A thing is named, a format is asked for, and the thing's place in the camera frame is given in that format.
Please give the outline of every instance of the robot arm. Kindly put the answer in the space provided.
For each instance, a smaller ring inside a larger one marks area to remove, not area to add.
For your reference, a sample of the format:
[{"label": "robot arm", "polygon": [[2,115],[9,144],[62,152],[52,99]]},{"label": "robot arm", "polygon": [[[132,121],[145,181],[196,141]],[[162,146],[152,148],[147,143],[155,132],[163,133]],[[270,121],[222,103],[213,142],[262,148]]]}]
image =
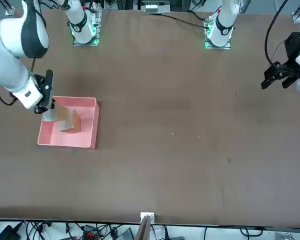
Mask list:
[{"label": "robot arm", "polygon": [[0,20],[0,85],[25,108],[43,98],[35,76],[17,57],[42,58],[49,47],[46,23],[38,0],[22,0],[23,16]]},{"label": "robot arm", "polygon": [[93,15],[88,9],[83,9],[80,0],[56,0],[60,9],[65,11],[74,38],[80,44],[88,43],[96,33],[93,32]]},{"label": "robot arm", "polygon": [[262,89],[267,89],[274,81],[283,80],[284,89],[296,82],[296,88],[300,91],[300,32],[293,32],[284,41],[288,60],[281,64],[276,61],[264,72]]},{"label": "robot arm", "polygon": [[[79,43],[88,43],[94,36],[90,11],[84,11],[79,0],[57,0],[70,21]],[[42,58],[49,48],[46,21],[39,0],[22,0],[21,18],[0,20],[0,85],[10,91],[26,109],[44,113],[53,104],[53,72],[46,76],[30,72],[18,59]]]},{"label": "robot arm", "polygon": [[220,11],[210,17],[213,19],[213,27],[207,38],[214,46],[224,47],[229,42],[239,11],[238,0],[222,0]]}]

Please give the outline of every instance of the pink tray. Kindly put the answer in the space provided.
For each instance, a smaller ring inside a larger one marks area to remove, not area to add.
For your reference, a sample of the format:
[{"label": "pink tray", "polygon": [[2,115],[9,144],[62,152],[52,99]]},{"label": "pink tray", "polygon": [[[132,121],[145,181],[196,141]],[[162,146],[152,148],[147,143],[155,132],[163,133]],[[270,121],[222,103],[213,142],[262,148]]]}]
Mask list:
[{"label": "pink tray", "polygon": [[80,116],[81,132],[67,133],[58,130],[56,122],[41,121],[39,145],[96,148],[99,106],[94,97],[53,96],[55,101]]}]

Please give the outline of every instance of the brown table surface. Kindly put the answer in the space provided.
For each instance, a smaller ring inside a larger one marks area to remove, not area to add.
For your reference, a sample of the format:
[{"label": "brown table surface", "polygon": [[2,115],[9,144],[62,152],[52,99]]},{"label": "brown table surface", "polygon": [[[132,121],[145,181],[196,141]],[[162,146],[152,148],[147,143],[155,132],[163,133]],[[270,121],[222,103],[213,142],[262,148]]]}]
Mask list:
[{"label": "brown table surface", "polygon": [[[50,48],[34,71],[54,71],[55,95],[97,98],[97,150],[38,146],[41,116],[0,103],[1,218],[300,227],[300,92],[260,87],[272,14],[239,15],[230,51],[206,50],[200,28],[114,10],[98,47],[74,47],[65,15],[44,15]],[[279,16],[269,55],[299,30]]]}]

